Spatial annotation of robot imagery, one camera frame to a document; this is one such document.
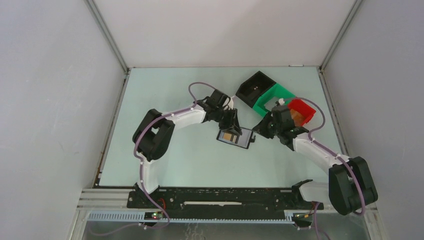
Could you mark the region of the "orange brown credit card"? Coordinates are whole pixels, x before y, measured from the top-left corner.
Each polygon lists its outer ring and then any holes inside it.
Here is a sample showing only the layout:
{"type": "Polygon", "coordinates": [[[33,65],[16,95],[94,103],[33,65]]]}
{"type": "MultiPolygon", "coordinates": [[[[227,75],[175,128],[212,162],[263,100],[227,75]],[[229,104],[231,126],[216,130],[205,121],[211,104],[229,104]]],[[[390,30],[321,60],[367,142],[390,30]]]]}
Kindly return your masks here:
{"type": "Polygon", "coordinates": [[[220,138],[226,142],[236,143],[238,136],[232,133],[223,132],[220,138]]]}

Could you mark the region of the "red plastic bin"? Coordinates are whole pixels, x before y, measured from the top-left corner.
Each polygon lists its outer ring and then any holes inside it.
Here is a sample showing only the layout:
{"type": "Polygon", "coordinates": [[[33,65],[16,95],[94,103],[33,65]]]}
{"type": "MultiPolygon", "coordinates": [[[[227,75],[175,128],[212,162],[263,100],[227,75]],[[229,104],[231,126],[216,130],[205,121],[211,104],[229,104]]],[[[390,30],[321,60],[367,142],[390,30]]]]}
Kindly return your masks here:
{"type": "Polygon", "coordinates": [[[316,113],[316,110],[314,108],[312,108],[306,102],[298,98],[291,100],[287,106],[289,108],[289,111],[291,109],[294,109],[305,117],[303,126],[309,123],[316,113]]]}

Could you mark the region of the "black plastic bin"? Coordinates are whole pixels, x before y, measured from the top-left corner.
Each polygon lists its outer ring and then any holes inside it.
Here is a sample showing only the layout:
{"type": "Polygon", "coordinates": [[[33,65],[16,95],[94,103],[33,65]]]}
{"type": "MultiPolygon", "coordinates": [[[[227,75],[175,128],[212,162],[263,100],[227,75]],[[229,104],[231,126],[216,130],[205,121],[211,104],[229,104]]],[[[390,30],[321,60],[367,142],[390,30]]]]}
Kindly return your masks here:
{"type": "Polygon", "coordinates": [[[235,96],[253,108],[258,99],[275,84],[273,79],[258,71],[239,86],[235,96]]]}

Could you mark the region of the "black card holder wallet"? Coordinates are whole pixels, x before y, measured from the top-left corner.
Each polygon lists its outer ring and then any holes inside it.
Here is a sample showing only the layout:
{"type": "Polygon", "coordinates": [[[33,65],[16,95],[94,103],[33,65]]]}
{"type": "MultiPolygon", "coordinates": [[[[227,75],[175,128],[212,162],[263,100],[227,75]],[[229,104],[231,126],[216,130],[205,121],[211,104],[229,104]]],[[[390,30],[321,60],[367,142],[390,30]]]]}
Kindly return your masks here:
{"type": "Polygon", "coordinates": [[[235,135],[228,132],[219,131],[216,140],[225,144],[248,149],[250,144],[256,141],[256,136],[251,129],[241,128],[241,135],[235,135]]]}

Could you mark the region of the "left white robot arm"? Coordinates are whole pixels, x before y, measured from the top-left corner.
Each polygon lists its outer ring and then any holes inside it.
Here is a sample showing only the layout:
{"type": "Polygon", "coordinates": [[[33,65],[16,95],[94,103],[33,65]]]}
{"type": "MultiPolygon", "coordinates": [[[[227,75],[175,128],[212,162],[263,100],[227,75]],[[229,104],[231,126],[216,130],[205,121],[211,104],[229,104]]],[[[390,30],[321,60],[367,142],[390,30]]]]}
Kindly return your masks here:
{"type": "Polygon", "coordinates": [[[145,208],[153,208],[158,202],[155,190],[162,174],[158,160],[168,150],[174,131],[210,121],[216,122],[221,132],[242,135],[232,98],[217,89],[210,96],[195,99],[187,108],[168,113],[152,108],[146,113],[132,137],[133,155],[140,161],[137,185],[142,192],[138,201],[145,208]]]}

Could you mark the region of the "blue grey credit card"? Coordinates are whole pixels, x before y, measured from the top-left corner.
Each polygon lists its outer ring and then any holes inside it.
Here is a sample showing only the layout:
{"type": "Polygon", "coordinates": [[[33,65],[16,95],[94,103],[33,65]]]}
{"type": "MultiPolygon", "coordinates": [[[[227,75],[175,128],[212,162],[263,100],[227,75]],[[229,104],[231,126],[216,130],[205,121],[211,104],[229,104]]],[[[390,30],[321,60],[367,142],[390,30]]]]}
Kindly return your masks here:
{"type": "Polygon", "coordinates": [[[242,134],[237,137],[236,143],[239,147],[248,149],[253,132],[247,128],[241,128],[241,132],[242,134]]]}

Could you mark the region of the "green plastic bin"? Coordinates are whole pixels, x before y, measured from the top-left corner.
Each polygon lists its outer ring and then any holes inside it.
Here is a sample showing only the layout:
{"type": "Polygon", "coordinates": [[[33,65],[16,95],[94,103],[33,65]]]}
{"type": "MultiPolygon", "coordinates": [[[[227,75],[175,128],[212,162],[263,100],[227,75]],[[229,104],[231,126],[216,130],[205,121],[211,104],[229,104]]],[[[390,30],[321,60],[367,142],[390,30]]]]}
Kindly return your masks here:
{"type": "Polygon", "coordinates": [[[259,96],[252,109],[261,117],[264,117],[271,111],[279,99],[284,99],[286,103],[289,103],[294,97],[295,95],[292,92],[276,83],[269,90],[259,96]]]}

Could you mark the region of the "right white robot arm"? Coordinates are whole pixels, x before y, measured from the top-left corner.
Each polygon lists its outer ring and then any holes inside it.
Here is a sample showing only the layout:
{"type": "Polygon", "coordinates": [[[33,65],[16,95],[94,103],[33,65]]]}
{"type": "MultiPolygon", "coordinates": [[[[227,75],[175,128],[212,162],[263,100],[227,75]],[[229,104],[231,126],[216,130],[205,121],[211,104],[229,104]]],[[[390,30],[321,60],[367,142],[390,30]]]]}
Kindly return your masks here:
{"type": "Polygon", "coordinates": [[[304,209],[310,202],[330,204],[341,215],[361,215],[366,206],[379,199],[367,161],[337,153],[318,142],[311,131],[297,126],[286,105],[277,105],[252,129],[267,138],[277,137],[281,144],[299,153],[328,176],[328,182],[302,183],[291,194],[291,204],[304,209]]]}

